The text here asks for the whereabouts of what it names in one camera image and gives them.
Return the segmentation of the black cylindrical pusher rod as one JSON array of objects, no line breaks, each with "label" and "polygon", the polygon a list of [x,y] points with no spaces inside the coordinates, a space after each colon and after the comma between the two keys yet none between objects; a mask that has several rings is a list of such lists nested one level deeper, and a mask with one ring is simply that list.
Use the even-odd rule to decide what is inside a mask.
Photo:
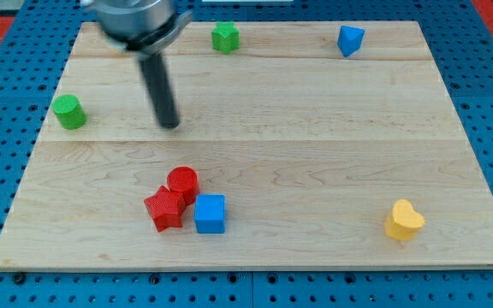
[{"label": "black cylindrical pusher rod", "polygon": [[153,54],[140,59],[139,66],[157,124],[164,129],[177,128],[180,117],[163,56]]}]

